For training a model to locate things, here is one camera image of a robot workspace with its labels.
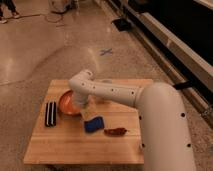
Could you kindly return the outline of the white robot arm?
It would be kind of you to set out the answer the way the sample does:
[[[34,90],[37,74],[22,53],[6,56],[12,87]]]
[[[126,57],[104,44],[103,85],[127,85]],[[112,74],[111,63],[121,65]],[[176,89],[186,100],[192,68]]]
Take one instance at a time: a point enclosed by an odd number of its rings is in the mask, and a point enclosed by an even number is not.
[[[96,81],[82,70],[69,80],[79,107],[90,95],[135,108],[140,117],[144,171],[196,171],[187,112],[178,91],[168,83],[132,86]]]

